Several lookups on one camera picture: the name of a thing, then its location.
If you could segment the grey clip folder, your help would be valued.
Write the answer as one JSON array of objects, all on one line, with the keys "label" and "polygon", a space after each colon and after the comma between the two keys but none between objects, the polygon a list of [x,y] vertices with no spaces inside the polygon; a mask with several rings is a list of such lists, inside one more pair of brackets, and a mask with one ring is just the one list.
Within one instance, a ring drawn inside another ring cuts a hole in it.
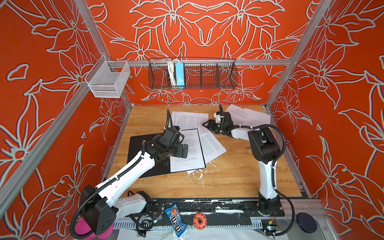
[{"label": "grey clip folder", "polygon": [[172,174],[170,171],[171,146],[181,144],[184,136],[178,128],[167,128],[161,134],[130,137],[127,163],[132,164],[140,157],[146,172],[141,178]]}]

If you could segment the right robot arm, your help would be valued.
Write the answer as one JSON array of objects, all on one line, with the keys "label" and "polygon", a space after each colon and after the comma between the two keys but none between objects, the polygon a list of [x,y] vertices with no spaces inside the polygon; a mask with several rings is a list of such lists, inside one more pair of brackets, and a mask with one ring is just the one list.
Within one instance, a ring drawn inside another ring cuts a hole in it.
[{"label": "right robot arm", "polygon": [[250,143],[253,157],[258,162],[260,171],[258,213],[263,217],[271,216],[277,209],[282,208],[281,198],[288,201],[292,210],[291,221],[285,230],[279,231],[276,227],[265,226],[262,233],[273,238],[283,236],[291,230],[296,215],[293,202],[277,188],[277,162],[286,151],[286,138],[274,125],[236,124],[232,116],[233,114],[225,112],[222,105],[219,105],[219,111],[214,113],[214,119],[207,120],[202,126],[215,135],[241,139]]}]

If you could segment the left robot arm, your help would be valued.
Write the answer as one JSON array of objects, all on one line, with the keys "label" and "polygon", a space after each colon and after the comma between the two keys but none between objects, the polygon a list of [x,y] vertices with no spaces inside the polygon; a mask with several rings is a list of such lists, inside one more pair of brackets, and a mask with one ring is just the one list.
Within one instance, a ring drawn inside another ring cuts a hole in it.
[{"label": "left robot arm", "polygon": [[129,217],[138,231],[148,231],[155,224],[151,213],[152,198],[143,191],[120,199],[120,196],[157,164],[170,157],[186,158],[188,145],[183,144],[184,135],[173,125],[167,113],[164,131],[149,142],[142,141],[135,157],[109,179],[96,187],[86,186],[81,193],[81,204],[76,210],[70,233],[74,239],[87,240],[107,237],[115,220]]}]

